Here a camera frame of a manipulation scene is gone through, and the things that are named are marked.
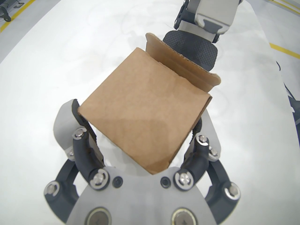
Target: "cardboard box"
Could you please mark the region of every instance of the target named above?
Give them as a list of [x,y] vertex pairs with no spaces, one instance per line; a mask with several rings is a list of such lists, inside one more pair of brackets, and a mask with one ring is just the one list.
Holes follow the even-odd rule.
[[168,168],[221,80],[147,33],[78,112],[149,173]]

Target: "yellow floor line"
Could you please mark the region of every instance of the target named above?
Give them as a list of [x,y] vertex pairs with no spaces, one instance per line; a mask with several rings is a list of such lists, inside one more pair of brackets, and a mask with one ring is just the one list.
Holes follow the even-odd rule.
[[281,51],[281,52],[283,52],[285,54],[288,54],[290,56],[293,56],[293,57],[296,57],[296,58],[300,59],[300,54],[298,54],[296,52],[290,51],[288,49],[285,49],[285,48],[283,48],[281,46],[278,46],[278,45],[272,44],[272,43],[270,43],[270,46],[271,46],[272,49],[275,49],[277,51]]
[[280,1],[283,1],[283,2],[285,2],[286,4],[288,4],[288,5],[292,6],[292,7],[294,7],[294,8],[296,8],[296,9],[299,9],[299,10],[300,10],[299,7],[293,5],[293,4],[291,4],[291,3],[289,3],[289,2],[287,2],[287,1],[285,1],[285,0],[280,0]]
[[272,1],[272,0],[268,0],[268,1],[271,1],[271,2],[273,2],[273,3],[276,3],[276,4],[282,6],[282,7],[286,8],[286,9],[289,9],[290,11],[293,11],[293,12],[296,13],[296,14],[300,14],[300,12],[298,12],[298,11],[296,11],[296,10],[293,10],[292,8],[290,8],[290,7],[288,7],[288,6],[284,5],[284,4],[282,4],[282,3],[280,3],[280,2]]
[[[35,0],[30,0],[29,2],[25,3],[21,8],[18,9],[18,11],[11,17],[11,22],[14,21],[15,18],[17,18],[25,9],[27,9]],[[11,23],[6,22],[4,25],[0,27],[0,33],[3,32],[5,28]]]

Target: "white table surface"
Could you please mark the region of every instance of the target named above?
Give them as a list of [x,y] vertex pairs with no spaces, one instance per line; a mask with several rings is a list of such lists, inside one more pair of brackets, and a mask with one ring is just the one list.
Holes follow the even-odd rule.
[[[173,29],[184,0],[62,0],[0,64],[0,224],[61,224],[43,190],[66,160],[52,128],[60,106],[82,103],[145,34]],[[242,191],[224,224],[299,224],[300,157],[295,124],[270,46],[249,3],[221,36],[212,72],[222,83],[208,111],[221,162]],[[145,174],[97,131],[107,164]],[[174,165],[180,165],[179,152]],[[76,179],[79,194],[86,183]],[[207,176],[198,187],[205,195]]]

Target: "black textured gripper pad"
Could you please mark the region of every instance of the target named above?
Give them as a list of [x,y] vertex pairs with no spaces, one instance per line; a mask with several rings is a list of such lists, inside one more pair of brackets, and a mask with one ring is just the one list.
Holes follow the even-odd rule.
[[208,40],[186,31],[170,31],[163,41],[187,59],[211,71],[218,49]]

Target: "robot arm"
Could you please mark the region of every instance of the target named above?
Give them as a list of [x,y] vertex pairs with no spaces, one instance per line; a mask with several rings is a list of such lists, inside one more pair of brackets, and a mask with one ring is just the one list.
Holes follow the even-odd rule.
[[217,58],[216,43],[231,26],[242,0],[185,0],[174,28],[163,41],[207,71]]
[[[71,100],[59,110],[54,135],[68,160],[44,190],[50,208],[64,223],[216,225],[235,208],[241,192],[218,159],[214,130],[195,127],[190,152],[180,168],[130,176],[104,165],[95,134],[77,113],[78,107],[77,100]],[[211,123],[209,116],[201,121]],[[204,198],[195,185],[206,171],[212,186]],[[73,184],[78,172],[88,183],[80,197]]]

